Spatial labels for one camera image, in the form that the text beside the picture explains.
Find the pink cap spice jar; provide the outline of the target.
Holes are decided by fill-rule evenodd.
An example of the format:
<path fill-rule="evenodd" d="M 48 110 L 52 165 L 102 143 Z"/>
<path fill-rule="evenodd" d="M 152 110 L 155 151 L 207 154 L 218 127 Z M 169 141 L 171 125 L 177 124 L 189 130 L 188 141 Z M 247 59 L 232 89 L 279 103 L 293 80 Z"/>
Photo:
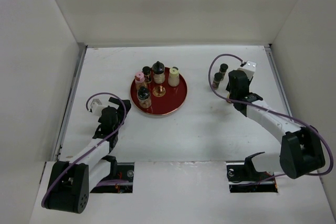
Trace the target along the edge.
<path fill-rule="evenodd" d="M 147 88 L 147 82 L 145 80 L 145 76 L 143 72 L 137 72 L 134 76 L 134 82 L 135 82 L 135 87 L 136 90 L 138 91 L 142 87 Z"/>

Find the black cap brown spice jar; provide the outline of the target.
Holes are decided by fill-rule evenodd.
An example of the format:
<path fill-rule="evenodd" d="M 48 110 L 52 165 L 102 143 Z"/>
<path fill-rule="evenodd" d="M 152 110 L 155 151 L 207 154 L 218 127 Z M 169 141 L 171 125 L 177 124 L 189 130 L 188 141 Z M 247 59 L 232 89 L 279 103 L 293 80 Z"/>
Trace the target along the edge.
<path fill-rule="evenodd" d="M 150 84 L 152 82 L 151 70 L 152 69 L 149 66 L 145 66 L 142 68 L 142 72 L 144 74 L 144 78 L 147 84 Z"/>

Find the black cap pepper grinder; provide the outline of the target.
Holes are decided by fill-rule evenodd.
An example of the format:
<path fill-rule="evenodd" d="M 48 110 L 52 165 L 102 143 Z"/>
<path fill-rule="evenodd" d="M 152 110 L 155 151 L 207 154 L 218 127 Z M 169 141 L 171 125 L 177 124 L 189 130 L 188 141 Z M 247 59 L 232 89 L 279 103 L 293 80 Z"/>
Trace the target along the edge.
<path fill-rule="evenodd" d="M 156 84 L 162 84 L 165 81 L 165 66 L 160 61 L 157 61 L 152 66 L 153 80 Z"/>

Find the cream cap salt shaker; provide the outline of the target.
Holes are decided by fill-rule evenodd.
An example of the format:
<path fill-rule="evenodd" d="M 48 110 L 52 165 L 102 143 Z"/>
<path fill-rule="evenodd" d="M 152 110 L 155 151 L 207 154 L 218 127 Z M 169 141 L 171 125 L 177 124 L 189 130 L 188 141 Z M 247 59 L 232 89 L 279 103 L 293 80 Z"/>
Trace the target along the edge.
<path fill-rule="evenodd" d="M 177 87 L 180 83 L 180 73 L 177 67 L 172 67 L 169 69 L 168 84 L 171 87 Z"/>

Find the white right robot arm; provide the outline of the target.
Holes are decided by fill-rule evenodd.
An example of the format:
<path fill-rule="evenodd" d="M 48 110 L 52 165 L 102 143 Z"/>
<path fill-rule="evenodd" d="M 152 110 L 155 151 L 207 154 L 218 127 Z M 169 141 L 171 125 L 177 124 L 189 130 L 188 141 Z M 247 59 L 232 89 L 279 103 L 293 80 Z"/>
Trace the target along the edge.
<path fill-rule="evenodd" d="M 233 70 L 228 77 L 229 99 L 234 108 L 261 125 L 281 144 L 279 163 L 288 177 L 296 179 L 326 164 L 320 138 L 311 128 L 273 111 L 262 97 L 250 92 L 249 79 L 242 70 Z"/>

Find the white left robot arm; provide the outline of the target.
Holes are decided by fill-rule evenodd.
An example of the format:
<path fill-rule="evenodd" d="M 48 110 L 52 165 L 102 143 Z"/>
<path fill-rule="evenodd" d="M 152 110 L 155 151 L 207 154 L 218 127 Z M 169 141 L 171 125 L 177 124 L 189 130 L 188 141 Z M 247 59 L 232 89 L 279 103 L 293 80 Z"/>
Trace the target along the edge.
<path fill-rule="evenodd" d="M 130 192 L 134 166 L 123 165 L 111 155 L 118 142 L 120 127 L 131 109 L 130 100 L 111 95 L 111 105 L 90 97 L 86 108 L 98 116 L 98 127 L 89 144 L 68 161 L 54 163 L 47 191 L 41 201 L 46 209 L 80 214 L 89 194 Z"/>

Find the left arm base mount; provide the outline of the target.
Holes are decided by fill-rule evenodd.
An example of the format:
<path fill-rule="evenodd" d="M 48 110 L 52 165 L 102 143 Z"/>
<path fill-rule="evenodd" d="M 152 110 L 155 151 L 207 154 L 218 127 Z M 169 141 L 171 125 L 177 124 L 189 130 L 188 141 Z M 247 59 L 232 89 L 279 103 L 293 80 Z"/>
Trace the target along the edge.
<path fill-rule="evenodd" d="M 131 194 L 133 193 L 134 163 L 117 163 L 110 175 L 98 183 L 93 194 Z"/>

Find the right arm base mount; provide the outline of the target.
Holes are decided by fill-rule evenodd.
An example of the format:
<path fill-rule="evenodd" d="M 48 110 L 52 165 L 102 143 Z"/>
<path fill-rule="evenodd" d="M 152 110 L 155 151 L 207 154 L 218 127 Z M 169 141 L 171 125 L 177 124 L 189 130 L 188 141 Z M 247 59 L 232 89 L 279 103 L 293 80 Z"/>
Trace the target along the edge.
<path fill-rule="evenodd" d="M 253 164 L 242 162 L 226 163 L 229 191 L 231 193 L 277 193 L 276 180 L 263 179 L 274 175 L 273 172 L 258 172 Z"/>

